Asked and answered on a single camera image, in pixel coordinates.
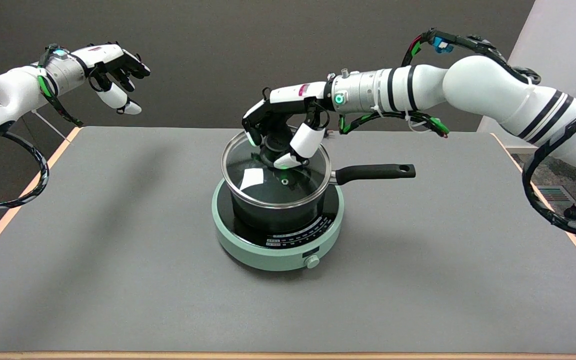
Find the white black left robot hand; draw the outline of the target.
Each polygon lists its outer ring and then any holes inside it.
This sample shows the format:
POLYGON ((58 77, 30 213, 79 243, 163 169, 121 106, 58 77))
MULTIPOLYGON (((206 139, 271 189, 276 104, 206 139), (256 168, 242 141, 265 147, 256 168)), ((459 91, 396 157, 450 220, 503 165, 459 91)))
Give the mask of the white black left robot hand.
POLYGON ((135 116, 142 107, 128 96, 135 91, 131 78, 144 79, 151 70, 141 57, 131 54, 117 42, 80 48, 70 57, 82 66, 84 77, 96 95, 117 114, 135 116))

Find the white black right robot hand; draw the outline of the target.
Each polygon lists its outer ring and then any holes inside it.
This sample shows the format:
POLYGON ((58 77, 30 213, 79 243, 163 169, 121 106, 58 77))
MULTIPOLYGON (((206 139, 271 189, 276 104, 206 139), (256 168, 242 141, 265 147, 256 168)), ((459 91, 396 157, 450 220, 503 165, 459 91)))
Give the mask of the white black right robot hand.
POLYGON ((309 163, 327 134, 320 114, 333 110, 330 87, 317 81, 272 89, 247 110, 243 130, 261 148, 266 166, 285 170, 309 163))

